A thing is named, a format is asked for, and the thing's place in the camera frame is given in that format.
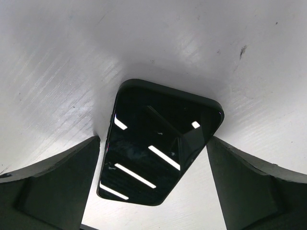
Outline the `black smartphone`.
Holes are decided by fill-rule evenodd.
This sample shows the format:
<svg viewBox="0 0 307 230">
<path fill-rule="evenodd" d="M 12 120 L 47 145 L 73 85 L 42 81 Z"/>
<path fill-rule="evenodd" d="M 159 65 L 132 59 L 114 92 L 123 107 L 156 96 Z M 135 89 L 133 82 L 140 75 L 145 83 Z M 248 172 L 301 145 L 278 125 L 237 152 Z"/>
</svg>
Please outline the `black smartphone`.
<svg viewBox="0 0 307 230">
<path fill-rule="evenodd" d="M 224 120 L 215 100 L 141 79 L 123 82 L 107 133 L 97 195 L 164 202 Z"/>
</svg>

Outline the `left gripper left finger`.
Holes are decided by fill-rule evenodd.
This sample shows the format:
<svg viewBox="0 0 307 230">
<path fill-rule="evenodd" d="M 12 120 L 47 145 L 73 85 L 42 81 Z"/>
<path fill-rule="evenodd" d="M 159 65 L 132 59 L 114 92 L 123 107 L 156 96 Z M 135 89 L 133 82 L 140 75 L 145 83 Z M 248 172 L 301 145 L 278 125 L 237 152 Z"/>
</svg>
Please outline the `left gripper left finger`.
<svg viewBox="0 0 307 230">
<path fill-rule="evenodd" d="M 100 152 L 93 136 L 0 176 L 2 230 L 78 230 Z"/>
</svg>

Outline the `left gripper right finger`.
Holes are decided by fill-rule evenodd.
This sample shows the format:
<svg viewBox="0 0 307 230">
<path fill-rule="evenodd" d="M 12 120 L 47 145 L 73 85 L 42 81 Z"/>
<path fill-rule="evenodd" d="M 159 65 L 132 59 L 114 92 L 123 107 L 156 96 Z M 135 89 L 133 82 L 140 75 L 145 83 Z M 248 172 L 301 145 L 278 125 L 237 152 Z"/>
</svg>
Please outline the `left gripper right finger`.
<svg viewBox="0 0 307 230">
<path fill-rule="evenodd" d="M 305 230 L 307 176 L 213 137 L 207 144 L 228 230 Z"/>
</svg>

